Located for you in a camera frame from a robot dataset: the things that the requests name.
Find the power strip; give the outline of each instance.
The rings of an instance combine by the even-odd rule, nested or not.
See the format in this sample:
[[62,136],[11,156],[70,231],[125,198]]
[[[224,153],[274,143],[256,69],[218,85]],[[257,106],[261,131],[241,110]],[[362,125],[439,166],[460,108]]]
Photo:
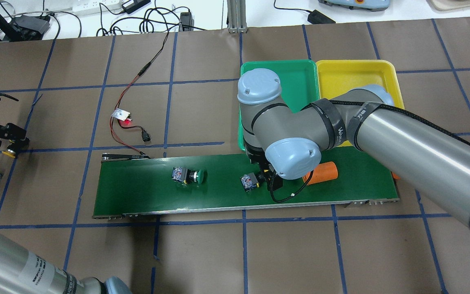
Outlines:
[[[76,15],[87,15],[93,13],[99,13],[99,3],[102,3],[108,7],[111,11],[114,9],[120,9],[123,0],[73,0],[72,11]],[[102,8],[102,11],[108,13],[106,8]]]

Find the metal stand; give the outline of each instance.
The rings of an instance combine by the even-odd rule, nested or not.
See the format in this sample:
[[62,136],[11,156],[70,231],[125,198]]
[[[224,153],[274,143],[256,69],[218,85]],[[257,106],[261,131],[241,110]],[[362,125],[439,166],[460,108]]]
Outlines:
[[228,31],[247,32],[246,0],[228,0]]

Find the wire connector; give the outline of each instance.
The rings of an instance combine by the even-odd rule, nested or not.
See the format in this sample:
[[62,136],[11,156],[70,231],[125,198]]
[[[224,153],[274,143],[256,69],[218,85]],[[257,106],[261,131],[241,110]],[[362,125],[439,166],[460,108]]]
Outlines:
[[151,66],[151,61],[146,63],[144,65],[144,67],[142,67],[142,69],[139,71],[139,73],[137,74],[138,76],[142,76],[147,70],[148,68]]
[[148,132],[146,132],[146,130],[144,130],[144,129],[142,130],[141,137],[142,137],[143,142],[151,143],[151,136],[150,136],[150,134],[148,134]]

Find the light blue joint cap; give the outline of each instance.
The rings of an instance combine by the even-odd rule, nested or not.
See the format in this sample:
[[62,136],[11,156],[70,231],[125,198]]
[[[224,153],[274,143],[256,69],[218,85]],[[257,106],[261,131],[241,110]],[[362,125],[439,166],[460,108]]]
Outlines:
[[371,85],[366,85],[364,87],[358,87],[358,88],[355,88],[355,89],[367,90],[367,91],[373,93],[374,95],[377,95],[382,100],[382,102],[384,102],[384,104],[387,104],[387,105],[390,105],[390,106],[395,106],[395,102],[393,101],[393,97],[391,97],[391,95],[388,92],[386,92],[386,89],[384,89],[384,87],[382,87],[380,85],[371,84]]
[[287,138],[271,144],[266,149],[266,158],[281,178],[298,179],[319,165],[321,153],[309,139]]
[[280,78],[270,69],[252,69],[239,78],[237,99],[243,104],[256,105],[277,98],[282,93]]
[[118,277],[110,277],[104,284],[109,294],[132,294],[128,286]]

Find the power adapter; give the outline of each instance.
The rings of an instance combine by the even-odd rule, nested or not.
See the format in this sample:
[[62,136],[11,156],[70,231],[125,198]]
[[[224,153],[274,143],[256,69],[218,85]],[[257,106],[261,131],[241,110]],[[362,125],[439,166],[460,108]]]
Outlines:
[[328,16],[322,14],[320,11],[313,10],[308,15],[308,22],[312,24],[334,24],[335,21],[330,19]]
[[179,26],[179,31],[193,31],[193,17],[191,12],[181,12],[182,26]]

